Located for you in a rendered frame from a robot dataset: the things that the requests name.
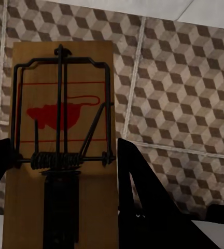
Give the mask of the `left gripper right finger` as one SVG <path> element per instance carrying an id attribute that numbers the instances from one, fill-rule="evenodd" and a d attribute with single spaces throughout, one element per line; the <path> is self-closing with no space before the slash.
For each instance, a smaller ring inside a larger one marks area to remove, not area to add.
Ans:
<path id="1" fill-rule="evenodd" d="M 130 173 L 150 231 L 138 228 Z M 205 249 L 141 152 L 121 138 L 117 178 L 121 249 Z"/>

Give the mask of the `mousetrap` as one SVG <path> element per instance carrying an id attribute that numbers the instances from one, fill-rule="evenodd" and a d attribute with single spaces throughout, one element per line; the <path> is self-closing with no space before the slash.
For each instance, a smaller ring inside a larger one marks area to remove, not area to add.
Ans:
<path id="1" fill-rule="evenodd" d="M 119 249 L 113 40 L 13 43 L 2 249 Z"/>

